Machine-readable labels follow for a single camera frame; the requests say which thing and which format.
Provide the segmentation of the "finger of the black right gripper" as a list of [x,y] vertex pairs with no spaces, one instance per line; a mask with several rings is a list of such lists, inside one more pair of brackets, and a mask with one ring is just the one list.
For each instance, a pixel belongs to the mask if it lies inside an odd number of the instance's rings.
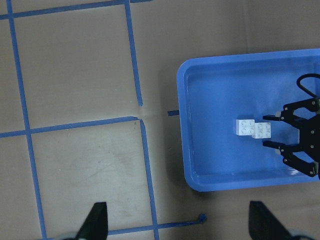
[[281,142],[271,141],[271,140],[265,140],[262,142],[262,145],[264,147],[280,150],[283,146]]
[[276,121],[276,122],[280,122],[283,120],[281,114],[280,115],[271,115],[271,114],[264,115],[262,119],[267,121]]

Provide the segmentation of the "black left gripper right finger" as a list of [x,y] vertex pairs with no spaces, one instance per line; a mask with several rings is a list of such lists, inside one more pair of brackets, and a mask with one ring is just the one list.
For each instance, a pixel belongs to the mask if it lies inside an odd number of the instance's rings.
[[293,235],[262,201],[250,201],[248,231],[252,240],[291,240]]

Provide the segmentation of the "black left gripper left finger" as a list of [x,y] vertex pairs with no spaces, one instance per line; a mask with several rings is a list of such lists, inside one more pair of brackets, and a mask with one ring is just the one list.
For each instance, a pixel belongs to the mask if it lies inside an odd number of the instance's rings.
[[106,240],[108,237],[108,209],[106,202],[96,202],[74,237],[75,240]]

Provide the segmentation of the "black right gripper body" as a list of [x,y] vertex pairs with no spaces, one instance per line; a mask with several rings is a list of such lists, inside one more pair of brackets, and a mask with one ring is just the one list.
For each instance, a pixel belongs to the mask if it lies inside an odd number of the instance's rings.
[[309,177],[315,177],[320,163],[320,116],[317,114],[309,119],[299,117],[295,115],[298,109],[316,113],[320,110],[320,99],[309,98],[283,106],[280,120],[299,130],[299,141],[283,145],[279,150],[285,165]]

